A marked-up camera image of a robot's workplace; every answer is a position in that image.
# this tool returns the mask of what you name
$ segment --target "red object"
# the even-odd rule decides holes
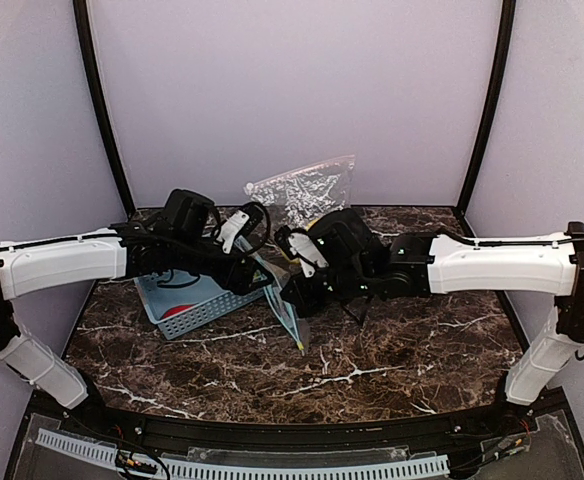
[[[164,318],[171,317],[172,315],[176,315],[177,313],[183,313],[186,310],[191,309],[193,306],[194,305],[179,305],[177,307],[172,307],[171,309],[169,309],[167,312],[165,312],[163,314],[163,316],[161,317],[161,320],[163,320]]]

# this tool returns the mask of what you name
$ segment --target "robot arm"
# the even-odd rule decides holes
[[[506,400],[529,405],[584,346],[584,224],[542,237],[468,239],[451,232],[406,234],[381,243],[351,209],[309,230],[279,229],[275,241],[303,273],[282,292],[299,316],[356,297],[427,297],[460,290],[527,290],[554,295],[543,331],[505,382]]]
[[[211,213],[217,226],[211,235],[204,235]],[[175,190],[163,210],[146,222],[36,242],[1,242],[0,360],[61,405],[76,407],[88,396],[85,380],[14,322],[10,300],[53,286],[134,278],[170,269],[211,276],[221,287],[244,295],[273,280],[250,251],[234,247],[239,235],[248,235],[264,218],[268,224],[265,241],[269,217],[259,204],[246,204],[221,223],[211,200]]]

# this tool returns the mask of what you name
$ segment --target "black enclosure edge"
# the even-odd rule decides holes
[[[474,231],[472,227],[468,223],[465,215],[461,212],[459,208],[452,208],[452,212],[456,217],[457,221],[461,225],[461,229],[463,230],[463,234],[468,237],[475,237]],[[496,291],[496,297],[499,299],[499,303],[501,304],[501,308],[503,312],[508,317],[510,321],[510,326],[514,331],[514,335],[516,339],[519,341],[519,345],[521,345],[521,349],[525,352],[528,348],[530,348],[530,342],[528,341],[528,337],[525,335],[525,331],[521,326],[521,321],[519,320],[519,316],[516,314],[514,307],[512,306],[512,302],[508,298],[507,294],[503,291]]]
[[[132,192],[130,185],[125,178],[125,171],[121,163],[119,150],[114,139],[114,132],[112,131],[112,124],[110,123],[110,116],[108,115],[105,97],[103,96],[103,86],[101,85],[101,78],[99,77],[99,68],[96,61],[96,53],[94,51],[94,43],[92,41],[92,30],[90,29],[90,18],[88,14],[87,0],[73,0],[74,4],[74,18],[76,20],[76,31],[79,36],[79,45],[81,47],[81,56],[83,57],[83,67],[85,69],[85,76],[88,80],[88,87],[90,88],[90,96],[92,97],[92,105],[94,106],[94,114],[99,124],[99,131],[101,132],[101,139],[105,147],[105,153],[108,157],[110,170],[116,183],[119,198],[127,213],[131,217],[136,212],[134,200],[132,199]]]
[[[584,470],[583,440],[563,389],[544,390],[532,408],[532,425],[538,416],[559,410],[565,413]],[[61,430],[93,436],[71,418],[64,418],[63,410],[49,395],[38,391],[32,394],[12,447],[4,480],[14,478],[21,446],[33,414],[60,420]],[[436,451],[438,454],[453,456],[458,462],[466,456],[476,456],[480,452],[480,440],[452,439],[450,433],[453,426],[480,420],[491,407],[475,407],[425,417],[336,425],[219,423],[159,417],[112,408],[106,410],[107,416],[116,421],[126,437],[134,438],[134,429],[141,427],[143,434],[136,438],[135,443],[158,455],[163,452],[184,454],[190,447],[325,452],[410,445],[412,454]]]
[[[494,51],[494,61],[492,63],[492,73],[490,74],[490,82],[488,83],[488,90],[485,96],[485,104],[483,105],[483,113],[481,115],[481,123],[476,134],[474,142],[474,149],[470,157],[470,164],[465,174],[463,188],[457,203],[457,208],[461,214],[465,212],[470,205],[472,199],[472,192],[476,186],[485,149],[490,138],[490,131],[492,130],[492,122],[494,121],[494,114],[499,103],[499,94],[501,93],[501,85],[503,83],[503,75],[505,73],[505,65],[508,59],[508,51],[510,49],[510,38],[512,37],[512,27],[514,26],[514,10],[516,7],[516,0],[503,0],[501,8],[501,22],[499,24],[499,33],[496,40],[496,49]]]

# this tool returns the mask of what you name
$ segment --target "lavender wall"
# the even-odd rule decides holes
[[[124,218],[92,111],[70,0],[0,1],[0,239]],[[60,352],[88,285],[29,295],[18,319]],[[0,365],[0,478],[30,388]]]
[[[139,205],[352,153],[356,203],[456,203],[499,0],[90,3]]]
[[[584,221],[584,2],[517,5],[512,47],[485,165],[469,220],[481,235],[531,235]],[[551,307],[542,295],[511,298],[528,336]],[[584,362],[565,387],[584,437]]]

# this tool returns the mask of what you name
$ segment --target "black frame pole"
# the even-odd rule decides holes
[[[87,0],[73,0],[73,4],[76,30],[79,36],[81,55],[83,57],[83,67],[85,68],[85,75],[90,88],[94,113],[99,124],[99,131],[101,132],[101,139],[103,140],[110,170],[112,170],[112,176],[114,177],[114,182],[119,192],[119,198],[121,199],[125,213],[127,213],[128,217],[131,217],[136,212],[136,206],[134,205],[130,185],[125,177],[121,156],[116,146],[110,116],[108,115],[108,109],[103,95],[103,86],[99,77],[96,53],[92,41]]]
[[[503,0],[501,7],[501,22],[499,24],[499,33],[496,40],[496,49],[494,52],[494,61],[492,63],[492,73],[490,74],[490,83],[488,84],[488,91],[485,97],[485,104],[483,106],[483,114],[481,115],[481,123],[474,142],[474,149],[470,157],[470,165],[465,174],[465,181],[457,208],[462,215],[470,205],[472,199],[472,192],[476,185],[481,164],[483,163],[483,156],[488,145],[490,137],[490,130],[492,130],[492,122],[494,121],[494,114],[499,103],[499,94],[501,93],[501,85],[503,83],[503,75],[505,73],[505,65],[508,59],[508,51],[510,49],[510,38],[512,37],[512,27],[514,25],[514,10],[516,7],[516,0]]]

